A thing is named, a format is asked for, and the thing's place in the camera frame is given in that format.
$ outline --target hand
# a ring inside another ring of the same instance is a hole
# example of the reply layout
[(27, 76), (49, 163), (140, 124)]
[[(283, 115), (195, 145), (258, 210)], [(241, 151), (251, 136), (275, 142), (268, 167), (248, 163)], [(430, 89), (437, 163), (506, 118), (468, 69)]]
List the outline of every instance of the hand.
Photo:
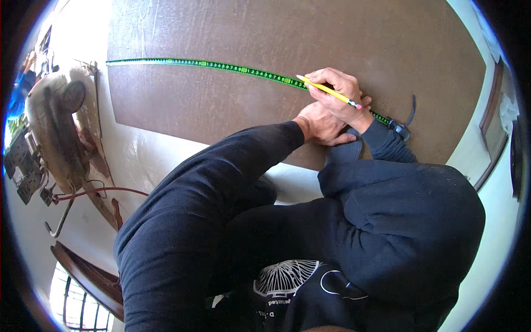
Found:
[(333, 85), (335, 91), (344, 95), (348, 99), (361, 104), (363, 108), (356, 109), (313, 85), (305, 83), (312, 97), (323, 104), (335, 117), (349, 124), (360, 134), (364, 133), (365, 130), (369, 128), (374, 120), (373, 116), (369, 113), (369, 110), (371, 109), (369, 103), (372, 99), (371, 97), (365, 97), (363, 100), (361, 99), (362, 92), (359, 90), (357, 78), (334, 68), (320, 69), (307, 74), (306, 77), (308, 77), (312, 83), (329, 83)]
[(304, 133), (304, 142), (334, 146), (356, 140), (356, 135), (339, 132), (347, 125), (333, 116), (320, 102), (309, 104), (293, 119)]

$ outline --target wooden board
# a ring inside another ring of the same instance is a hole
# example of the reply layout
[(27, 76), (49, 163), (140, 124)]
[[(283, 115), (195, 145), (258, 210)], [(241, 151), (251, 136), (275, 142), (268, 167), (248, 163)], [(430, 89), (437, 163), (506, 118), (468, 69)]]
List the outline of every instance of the wooden board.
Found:
[[(485, 65), (446, 1), (113, 1), (108, 59), (195, 58), (294, 77), (334, 67), (358, 77), (373, 110), (405, 122), (422, 162), (444, 164), (479, 97)], [(313, 99), (246, 75), (170, 65), (109, 67), (116, 122), (212, 144), (291, 120)], [(324, 149), (287, 163), (320, 169)]]

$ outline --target pencil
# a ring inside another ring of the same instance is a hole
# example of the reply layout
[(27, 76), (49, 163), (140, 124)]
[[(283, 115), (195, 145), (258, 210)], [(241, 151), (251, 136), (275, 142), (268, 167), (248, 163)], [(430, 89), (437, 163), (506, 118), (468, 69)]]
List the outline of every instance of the pencil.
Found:
[(348, 99), (347, 97), (343, 96), (339, 92), (335, 92), (334, 90), (332, 90), (330, 88), (327, 88), (327, 87), (325, 87), (322, 84), (312, 83), (312, 82), (310, 82), (310, 80), (308, 78), (306, 78), (304, 76), (297, 75), (297, 78), (300, 79), (301, 81), (305, 82), (305, 83), (309, 83), (309, 84), (313, 85), (314, 87), (316, 87), (316, 88), (318, 88), (320, 90), (323, 90), (326, 93), (331, 94), (332, 96), (334, 96), (334, 97), (346, 102), (349, 105), (352, 105), (352, 106), (356, 107), (357, 109), (362, 109), (362, 106), (360, 104)]

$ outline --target red hose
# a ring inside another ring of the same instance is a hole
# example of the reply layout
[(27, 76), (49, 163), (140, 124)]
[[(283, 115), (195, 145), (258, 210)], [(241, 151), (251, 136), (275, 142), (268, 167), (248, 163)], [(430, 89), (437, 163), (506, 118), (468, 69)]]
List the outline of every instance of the red hose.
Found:
[(80, 192), (78, 194), (74, 194), (74, 195), (70, 195), (70, 196), (55, 197), (54, 198), (54, 202), (57, 203), (57, 202), (60, 202), (60, 201), (65, 201), (65, 200), (68, 200), (68, 199), (76, 198), (76, 197), (83, 196), (83, 195), (86, 195), (86, 194), (90, 194), (90, 193), (93, 193), (93, 192), (105, 191), (105, 190), (123, 190), (123, 191), (131, 191), (131, 192), (134, 192), (134, 193), (137, 193), (137, 194), (141, 194), (141, 195), (144, 195), (144, 196), (148, 196), (149, 195), (149, 194), (146, 194), (145, 192), (142, 192), (142, 191), (139, 191), (139, 190), (134, 190), (134, 189), (129, 189), (129, 188), (103, 187), (103, 188), (97, 188), (97, 189), (94, 189), (94, 190)]

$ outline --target tape measure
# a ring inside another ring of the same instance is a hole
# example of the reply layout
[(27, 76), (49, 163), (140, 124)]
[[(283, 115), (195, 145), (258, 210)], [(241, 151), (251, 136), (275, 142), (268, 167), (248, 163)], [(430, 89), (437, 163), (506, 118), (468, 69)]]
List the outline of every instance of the tape measure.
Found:
[[(155, 65), (177, 65), (177, 66), (192, 66), (212, 68), (218, 70), (224, 70), (227, 72), (245, 74), (254, 77), (260, 77), (262, 79), (282, 83), (291, 87), (299, 88), (301, 90), (308, 91), (308, 88), (304, 85), (304, 82), (293, 79), (291, 77), (282, 76), (279, 74), (271, 73), (265, 70), (260, 70), (251, 67), (238, 66), (232, 63), (197, 60), (197, 59), (178, 59), (178, 58), (138, 58), (138, 59), (124, 59), (124, 60), (110, 60), (105, 63), (107, 66), (120, 66), (120, 65), (133, 65), (133, 64), (155, 64)], [(376, 112), (370, 111), (374, 118), (384, 124), (386, 127), (392, 123), (392, 119), (380, 115)]]

